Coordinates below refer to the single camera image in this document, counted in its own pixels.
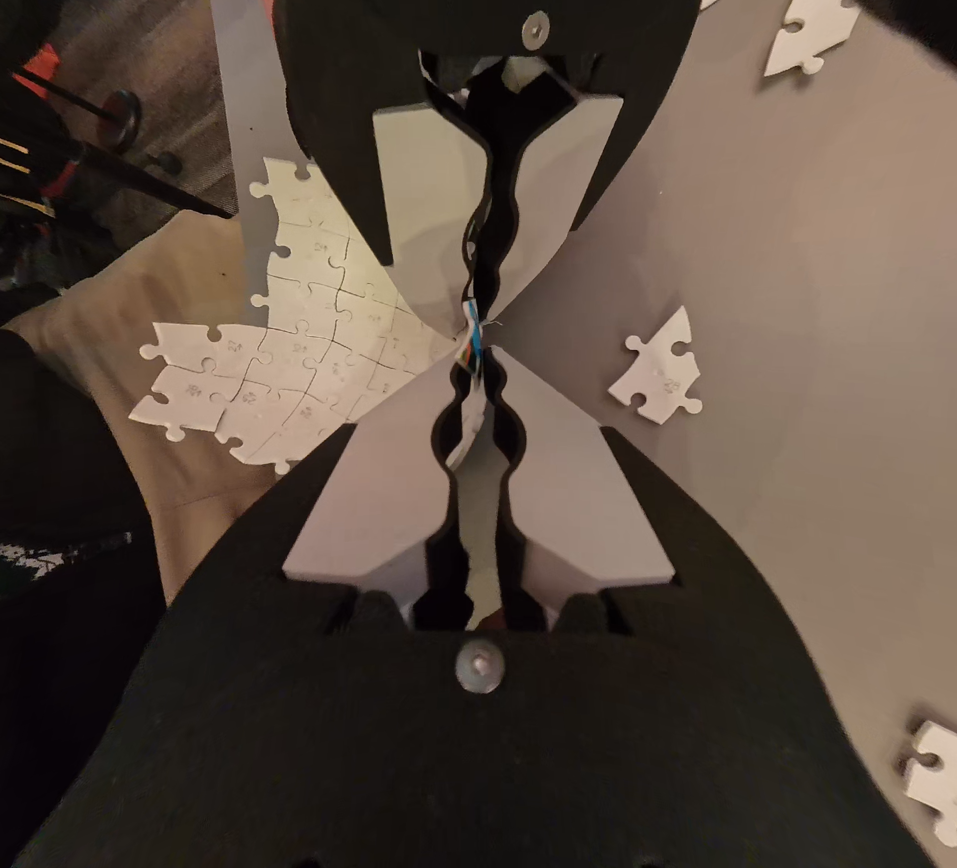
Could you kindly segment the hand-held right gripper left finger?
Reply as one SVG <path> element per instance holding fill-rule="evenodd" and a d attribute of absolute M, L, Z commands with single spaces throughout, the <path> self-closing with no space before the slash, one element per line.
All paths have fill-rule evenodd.
<path fill-rule="evenodd" d="M 470 449 L 453 353 L 362 416 L 283 564 L 289 580 L 382 591 L 407 618 L 468 618 L 453 470 Z"/>

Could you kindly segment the black chair base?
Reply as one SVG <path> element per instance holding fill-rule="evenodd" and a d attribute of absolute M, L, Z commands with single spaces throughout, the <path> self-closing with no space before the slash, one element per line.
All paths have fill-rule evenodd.
<path fill-rule="evenodd" d="M 187 193 L 182 188 L 162 180 L 149 170 L 131 163 L 126 154 L 131 151 L 139 136 L 142 124 L 142 104 L 139 98 L 124 89 L 113 91 L 102 106 L 63 89 L 32 68 L 45 69 L 43 63 L 47 48 L 42 48 L 36 59 L 26 66 L 13 68 L 6 73 L 12 84 L 18 85 L 41 99 L 47 110 L 53 110 L 48 97 L 54 96 L 87 114 L 97 118 L 95 143 L 81 141 L 72 136 L 66 125 L 58 123 L 53 129 L 30 123 L 18 108 L 4 111 L 2 121 L 18 133 L 24 133 L 27 145 L 7 144 L 25 155 L 31 148 L 56 161 L 62 173 L 78 172 L 85 168 L 113 180 L 120 187 L 150 197 L 176 210 L 193 211 L 208 216 L 232 219 L 233 216 L 220 207 Z"/>

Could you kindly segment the red chair part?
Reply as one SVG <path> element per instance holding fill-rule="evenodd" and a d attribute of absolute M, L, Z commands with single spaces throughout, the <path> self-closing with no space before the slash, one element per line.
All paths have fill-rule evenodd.
<path fill-rule="evenodd" d="M 59 115 L 52 103 L 52 96 L 48 84 L 54 81 L 56 72 L 61 63 L 60 57 L 51 43 L 47 42 L 36 54 L 24 65 L 24 70 L 33 73 L 41 79 L 41 84 L 26 79 L 23 75 L 17 74 L 15 79 L 25 89 L 36 94 L 36 98 L 30 104 L 30 111 L 43 122 L 45 126 L 56 128 L 69 136 L 69 131 L 63 118 Z M 52 170 L 52 175 L 48 176 L 42 185 L 42 191 L 48 198 L 55 200 L 63 199 L 68 194 L 68 189 L 74 181 L 78 162 L 75 160 L 65 160 L 62 163 L 54 161 L 52 164 L 44 164 L 46 168 L 43 173 Z"/>

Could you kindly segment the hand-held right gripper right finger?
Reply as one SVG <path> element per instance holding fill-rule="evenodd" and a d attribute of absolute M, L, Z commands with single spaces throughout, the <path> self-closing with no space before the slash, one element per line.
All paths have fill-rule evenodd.
<path fill-rule="evenodd" d="M 484 353 L 506 460 L 496 571 L 508 625 L 553 625 L 575 595 L 670 583 L 674 565 L 603 427 L 500 347 Z"/>

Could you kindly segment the person's tan trousers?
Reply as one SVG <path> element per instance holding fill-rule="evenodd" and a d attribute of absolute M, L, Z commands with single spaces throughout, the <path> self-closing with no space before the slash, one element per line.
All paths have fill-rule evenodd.
<path fill-rule="evenodd" d="M 239 322 L 245 257 L 238 217 L 180 211 L 100 273 L 7 325 L 105 418 L 145 499 L 168 603 L 277 475 L 237 460 L 212 431 L 173 442 L 162 427 L 130 420 L 159 373 L 140 347 L 153 341 L 155 322 Z"/>

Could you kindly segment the partly built puzzle ball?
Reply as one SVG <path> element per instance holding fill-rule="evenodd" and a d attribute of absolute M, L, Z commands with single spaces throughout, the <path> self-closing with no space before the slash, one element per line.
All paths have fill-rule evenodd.
<path fill-rule="evenodd" d="M 286 474 L 318 443 L 452 356 L 476 371 L 478 337 L 425 324 L 400 296 L 314 165 L 263 159 L 267 179 L 250 193 L 272 200 L 277 252 L 267 292 L 251 303 L 267 325 L 154 323 L 145 359 L 164 367 L 130 420 L 171 442 L 209 432 L 245 465 Z"/>

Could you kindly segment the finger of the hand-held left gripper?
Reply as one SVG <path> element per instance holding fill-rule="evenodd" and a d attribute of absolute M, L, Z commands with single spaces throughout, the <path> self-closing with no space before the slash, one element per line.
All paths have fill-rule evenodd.
<path fill-rule="evenodd" d="M 624 100 L 575 91 L 554 72 L 503 70 L 484 99 L 490 202 L 478 232 L 478 309 L 490 323 L 568 238 Z"/>
<path fill-rule="evenodd" d="M 382 107 L 372 128 L 389 233 L 387 273 L 404 303 L 441 335 L 465 325 L 467 238 L 489 199 L 491 148 L 467 112 L 472 80 L 497 57 L 437 57 L 416 103 Z M 437 83 L 448 72 L 448 87 Z"/>

